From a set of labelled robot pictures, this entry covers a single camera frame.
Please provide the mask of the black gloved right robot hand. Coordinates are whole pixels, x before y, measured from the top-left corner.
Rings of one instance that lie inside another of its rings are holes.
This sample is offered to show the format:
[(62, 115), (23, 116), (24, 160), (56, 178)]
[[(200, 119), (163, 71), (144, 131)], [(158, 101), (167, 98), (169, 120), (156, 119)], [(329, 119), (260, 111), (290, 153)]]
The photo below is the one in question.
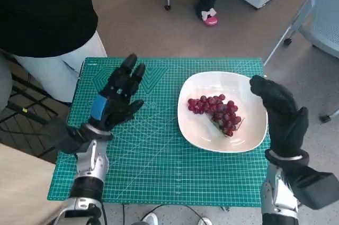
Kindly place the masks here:
[(308, 109), (298, 107), (292, 93), (274, 81), (255, 75), (249, 83), (268, 114), (270, 150), (281, 158), (301, 156), (309, 126)]

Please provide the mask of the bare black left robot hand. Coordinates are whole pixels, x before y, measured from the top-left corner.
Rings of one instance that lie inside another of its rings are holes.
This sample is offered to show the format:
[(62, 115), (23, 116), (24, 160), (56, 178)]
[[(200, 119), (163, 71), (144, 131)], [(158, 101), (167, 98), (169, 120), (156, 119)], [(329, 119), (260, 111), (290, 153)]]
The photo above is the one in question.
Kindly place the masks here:
[(131, 101), (145, 73), (145, 64), (136, 66), (137, 56), (130, 54), (108, 78), (107, 84), (93, 101), (88, 123), (102, 131), (132, 120), (143, 106), (143, 100)]

